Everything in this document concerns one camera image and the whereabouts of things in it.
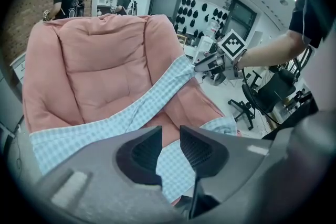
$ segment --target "blue gingham cloth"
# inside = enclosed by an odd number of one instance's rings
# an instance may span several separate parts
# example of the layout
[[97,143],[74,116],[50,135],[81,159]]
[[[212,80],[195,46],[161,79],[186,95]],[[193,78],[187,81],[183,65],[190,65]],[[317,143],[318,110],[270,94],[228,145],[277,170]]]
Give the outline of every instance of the blue gingham cloth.
[[[163,76],[148,92],[112,117],[92,123],[32,133],[30,135],[30,141],[41,173],[43,175],[48,173],[73,153],[92,142],[138,130],[152,119],[169,102],[173,95],[194,76],[194,66],[191,65],[185,55],[182,55],[170,65]],[[221,119],[223,119],[224,122],[220,123],[220,120],[217,119],[218,121],[215,120],[217,123],[211,121],[204,126],[206,127],[207,124],[210,124],[208,126],[209,128],[211,128],[212,125],[219,129],[221,128],[220,126],[223,128],[228,118]],[[175,149],[176,144],[175,142],[168,147]],[[168,154],[164,152],[166,152],[166,150],[163,150],[161,155],[169,155],[169,152]],[[175,159],[177,165],[179,164],[179,159],[179,157]],[[158,171],[161,173],[161,168],[163,167],[163,170],[166,169],[164,168],[166,165],[166,162],[160,161],[160,166],[157,167],[159,169]],[[167,184],[172,182],[170,177],[174,176],[174,174],[175,172],[164,172],[163,175],[168,176],[169,179],[165,180],[165,178],[163,178],[163,181],[167,182]],[[184,190],[182,191],[182,193],[184,193],[187,190],[185,187],[179,188],[176,186],[174,190],[170,190],[169,185],[163,188],[164,193],[166,193],[165,196],[169,201],[173,201],[177,193],[182,190]]]
[[[233,116],[209,121],[200,128],[223,135],[237,135]],[[173,202],[195,184],[195,172],[180,148],[180,140],[164,147],[157,159],[156,174],[162,178],[162,193]]]

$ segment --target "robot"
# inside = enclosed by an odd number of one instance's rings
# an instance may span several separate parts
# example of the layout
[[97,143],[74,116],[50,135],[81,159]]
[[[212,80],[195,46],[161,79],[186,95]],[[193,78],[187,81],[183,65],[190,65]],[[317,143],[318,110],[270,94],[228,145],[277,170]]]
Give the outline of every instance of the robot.
[[[226,38],[195,71],[220,67],[228,79],[241,77],[233,61],[246,46],[234,40]],[[335,52],[335,40],[333,26],[323,44],[329,55]],[[162,149],[160,127],[88,145],[49,172],[27,196],[39,214],[55,223],[285,222],[294,212],[307,210],[307,201],[323,202],[316,192],[323,189],[333,168],[335,102],[330,94],[326,100],[328,91],[320,87],[323,79],[332,76],[328,59],[318,55],[312,59],[311,65],[324,75],[318,81],[311,79],[312,72],[305,77],[325,111],[280,130],[273,141],[180,127],[181,150],[196,174],[186,215],[165,200],[161,178],[155,173]]]

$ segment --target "floor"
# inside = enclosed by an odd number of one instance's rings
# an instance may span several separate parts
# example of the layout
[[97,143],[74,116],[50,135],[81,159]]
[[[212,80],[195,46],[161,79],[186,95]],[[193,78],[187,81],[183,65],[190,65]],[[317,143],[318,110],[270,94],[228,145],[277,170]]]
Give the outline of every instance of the floor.
[[41,178],[41,172],[33,153],[29,132],[24,120],[21,121],[15,136],[8,151],[8,168],[18,184],[22,186],[34,185]]
[[[232,84],[226,80],[222,84],[214,86],[212,85],[211,79],[208,77],[202,82],[201,73],[198,73],[196,78],[201,84],[205,94],[225,115],[232,114],[233,116],[236,116],[239,114],[239,111],[227,102],[230,99],[247,101],[241,89],[241,80],[232,81]],[[270,132],[265,117],[261,116],[258,111],[256,111],[256,118],[253,120],[253,123],[254,128],[249,131],[247,119],[241,117],[237,122],[238,130],[240,130],[245,137],[259,139]],[[41,177],[24,120],[20,123],[20,128],[18,128],[16,132],[16,138],[11,141],[11,146],[8,152],[8,164],[14,178],[25,186],[35,184]]]
[[[247,99],[245,98],[241,89],[243,80],[225,80],[222,84],[214,86],[210,77],[206,77],[202,82],[202,75],[203,74],[201,73],[196,74],[196,79],[200,83],[201,88],[205,94],[218,106],[218,108],[225,115],[237,116],[240,114],[238,109],[236,109],[233,105],[229,105],[227,102],[230,99],[233,99],[237,102],[247,102]],[[256,118],[253,119],[253,125],[254,128],[249,131],[248,127],[250,125],[246,116],[244,115],[238,119],[237,129],[242,133],[243,136],[258,139],[262,138],[271,131],[265,116],[262,116],[258,110],[256,110]]]

